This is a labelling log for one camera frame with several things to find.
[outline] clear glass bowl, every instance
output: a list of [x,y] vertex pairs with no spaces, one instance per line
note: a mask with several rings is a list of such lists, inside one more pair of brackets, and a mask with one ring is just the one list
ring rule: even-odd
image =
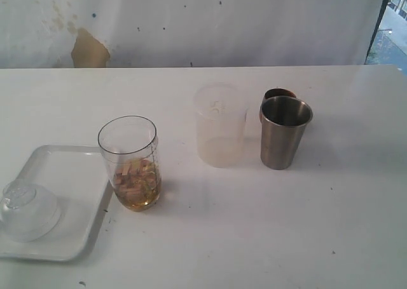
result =
[[13,241],[24,243],[44,236],[60,215],[57,197],[43,186],[17,179],[3,190],[0,231]]

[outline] white table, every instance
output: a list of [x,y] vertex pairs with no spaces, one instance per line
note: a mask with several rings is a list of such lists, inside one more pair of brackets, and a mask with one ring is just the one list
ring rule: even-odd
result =
[[[74,262],[1,260],[0,288],[407,288],[407,82],[395,67],[2,70],[0,81],[0,185],[36,147],[96,145],[126,114],[156,123],[163,177],[143,213],[113,196]],[[215,81],[251,103],[235,168],[195,150],[191,98]],[[259,158],[258,108],[273,87],[314,111],[284,171]]]

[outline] brown liquid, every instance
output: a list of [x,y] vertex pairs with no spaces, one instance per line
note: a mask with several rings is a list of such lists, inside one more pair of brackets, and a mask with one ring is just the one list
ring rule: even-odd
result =
[[154,162],[147,159],[127,161],[116,170],[114,182],[117,198],[132,211],[143,211],[160,197],[160,172]]

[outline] clear glass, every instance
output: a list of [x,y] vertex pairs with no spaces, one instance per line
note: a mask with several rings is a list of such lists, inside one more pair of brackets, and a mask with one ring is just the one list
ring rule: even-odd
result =
[[237,163],[244,145],[247,104],[234,86],[212,84],[194,97],[198,155],[214,167]]
[[123,116],[104,125],[98,135],[107,174],[119,201],[143,211],[160,197],[157,130],[141,116]]
[[2,230],[11,240],[22,243],[44,236],[61,215],[53,193],[21,179],[4,188],[0,208]]

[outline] copper cup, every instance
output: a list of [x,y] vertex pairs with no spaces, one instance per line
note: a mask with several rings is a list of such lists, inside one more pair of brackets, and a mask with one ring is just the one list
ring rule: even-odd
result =
[[[269,98],[272,98],[272,97],[279,97],[279,96],[297,98],[297,96],[296,96],[293,92],[291,92],[291,91],[289,91],[289,90],[287,90],[287,89],[274,88],[274,89],[268,90],[268,91],[265,93],[265,96],[263,97],[263,100],[261,101],[261,105],[262,105],[266,100],[268,100]],[[260,119],[260,122],[261,122],[261,105],[260,105],[260,111],[259,111],[259,119]]]

